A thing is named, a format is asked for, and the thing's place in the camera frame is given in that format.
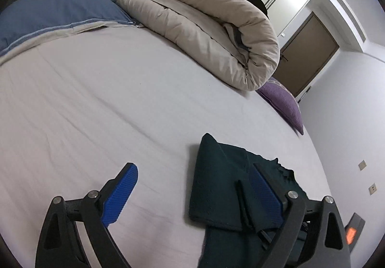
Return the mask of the dark green sweater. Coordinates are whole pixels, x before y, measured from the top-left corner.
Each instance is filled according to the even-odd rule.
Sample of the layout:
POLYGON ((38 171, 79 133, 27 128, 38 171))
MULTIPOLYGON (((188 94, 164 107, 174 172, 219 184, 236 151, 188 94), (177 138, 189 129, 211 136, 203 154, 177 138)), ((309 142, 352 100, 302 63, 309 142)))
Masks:
POLYGON ((189 218, 205 225, 204 249, 199 267, 256 267, 268 244, 259 231, 241 227, 235 182, 255 166, 272 178, 284 192, 307 194, 294 172, 245 149, 220 144, 210 134, 202 137, 196 158, 189 203, 189 218))

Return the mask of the black device orange light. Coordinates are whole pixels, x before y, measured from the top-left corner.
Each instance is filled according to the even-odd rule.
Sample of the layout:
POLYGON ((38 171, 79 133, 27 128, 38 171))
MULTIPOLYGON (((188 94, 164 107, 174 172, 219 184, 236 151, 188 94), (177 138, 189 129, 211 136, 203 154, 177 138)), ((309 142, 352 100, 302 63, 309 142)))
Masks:
POLYGON ((352 252, 356 246, 356 243, 361 236, 365 224, 366 221, 361 216, 359 216, 359 214, 354 213, 348 224, 345 226, 346 242, 350 252, 352 252))

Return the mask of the white bed sheet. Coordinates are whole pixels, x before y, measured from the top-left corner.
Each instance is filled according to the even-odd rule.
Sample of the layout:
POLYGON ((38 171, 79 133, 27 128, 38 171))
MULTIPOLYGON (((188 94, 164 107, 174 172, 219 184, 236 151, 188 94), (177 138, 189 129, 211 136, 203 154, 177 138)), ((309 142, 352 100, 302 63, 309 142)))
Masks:
POLYGON ((110 232, 133 267, 196 267, 188 218, 201 138, 278 159, 314 200, 330 187, 309 134, 256 92, 227 86, 144 28, 45 42, 1 66, 1 235, 33 267, 51 200, 84 197, 132 162, 138 182, 110 232))

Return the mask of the purple cushion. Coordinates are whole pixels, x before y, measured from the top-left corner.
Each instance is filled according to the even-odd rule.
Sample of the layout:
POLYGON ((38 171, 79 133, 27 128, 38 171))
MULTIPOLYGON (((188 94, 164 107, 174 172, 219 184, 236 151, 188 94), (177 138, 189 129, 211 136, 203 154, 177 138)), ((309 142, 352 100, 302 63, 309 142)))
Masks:
POLYGON ((281 117, 301 135, 304 126, 300 107, 293 94, 278 80, 271 77, 257 93, 273 107, 281 117))

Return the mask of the brown wooden door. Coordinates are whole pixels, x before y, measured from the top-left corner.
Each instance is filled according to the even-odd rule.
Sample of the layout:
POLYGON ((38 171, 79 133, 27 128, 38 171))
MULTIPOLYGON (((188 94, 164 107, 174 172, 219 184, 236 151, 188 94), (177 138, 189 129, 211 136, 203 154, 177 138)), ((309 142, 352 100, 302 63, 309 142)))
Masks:
POLYGON ((273 77, 296 97, 338 49, 332 34, 312 13, 281 49, 280 62, 273 77))

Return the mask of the beige folded duvet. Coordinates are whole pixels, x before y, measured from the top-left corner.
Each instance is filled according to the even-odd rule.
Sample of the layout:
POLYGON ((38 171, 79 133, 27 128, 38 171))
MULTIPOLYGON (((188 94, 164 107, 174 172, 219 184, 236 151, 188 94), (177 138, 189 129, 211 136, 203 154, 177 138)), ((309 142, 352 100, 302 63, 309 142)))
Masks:
POLYGON ((279 64, 277 35, 248 0, 116 0, 146 28, 173 42, 226 84, 261 88, 279 64))

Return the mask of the blue pillow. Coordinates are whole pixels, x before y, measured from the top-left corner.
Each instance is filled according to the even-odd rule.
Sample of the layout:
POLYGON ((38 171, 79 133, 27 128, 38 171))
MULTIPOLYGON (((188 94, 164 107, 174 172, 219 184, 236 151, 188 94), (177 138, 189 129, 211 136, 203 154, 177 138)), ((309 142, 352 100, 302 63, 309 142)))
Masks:
POLYGON ((1 55, 44 33, 100 21, 135 23, 111 0, 17 0, 1 12, 1 55))

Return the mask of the wall socket plate upper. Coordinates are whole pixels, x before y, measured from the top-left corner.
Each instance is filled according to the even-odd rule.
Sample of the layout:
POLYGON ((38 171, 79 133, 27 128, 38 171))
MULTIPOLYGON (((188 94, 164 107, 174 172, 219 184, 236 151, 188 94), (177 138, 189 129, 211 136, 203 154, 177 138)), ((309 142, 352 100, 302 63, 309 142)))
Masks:
POLYGON ((365 169, 367 167, 367 164, 364 160, 362 160, 359 164, 358 164, 358 167, 359 167, 359 170, 362 171, 363 169, 365 169))

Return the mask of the wall socket plate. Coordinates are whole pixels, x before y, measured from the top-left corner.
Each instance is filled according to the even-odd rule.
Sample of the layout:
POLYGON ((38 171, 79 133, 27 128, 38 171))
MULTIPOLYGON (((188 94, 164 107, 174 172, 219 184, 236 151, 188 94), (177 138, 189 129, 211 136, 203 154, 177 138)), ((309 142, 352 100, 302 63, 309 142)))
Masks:
POLYGON ((369 194, 370 194, 370 195, 373 195, 376 191, 377 191, 377 186, 376 186, 375 183, 373 183, 373 184, 369 187, 369 194))
POLYGON ((362 160, 359 164, 358 164, 358 167, 359 167, 359 170, 362 171, 363 169, 365 169, 367 167, 367 164, 364 160, 362 160))

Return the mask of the wall socket plate lower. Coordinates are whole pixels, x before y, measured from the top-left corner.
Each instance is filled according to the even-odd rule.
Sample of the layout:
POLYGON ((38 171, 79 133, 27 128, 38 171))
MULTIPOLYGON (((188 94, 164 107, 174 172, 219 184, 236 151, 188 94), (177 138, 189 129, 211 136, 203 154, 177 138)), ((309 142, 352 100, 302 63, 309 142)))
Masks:
POLYGON ((373 195, 376 191, 377 191, 377 186, 376 186, 375 183, 373 183, 373 184, 369 187, 369 194, 370 194, 370 195, 373 195))

